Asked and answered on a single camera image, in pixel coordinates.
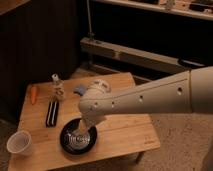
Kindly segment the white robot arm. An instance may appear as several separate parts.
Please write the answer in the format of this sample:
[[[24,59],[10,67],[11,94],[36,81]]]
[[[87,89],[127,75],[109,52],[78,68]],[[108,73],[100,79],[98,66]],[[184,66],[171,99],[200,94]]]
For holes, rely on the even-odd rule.
[[[78,126],[81,134],[111,114],[213,114],[213,66],[115,92],[106,81],[96,79],[90,83],[78,107],[82,114]]]

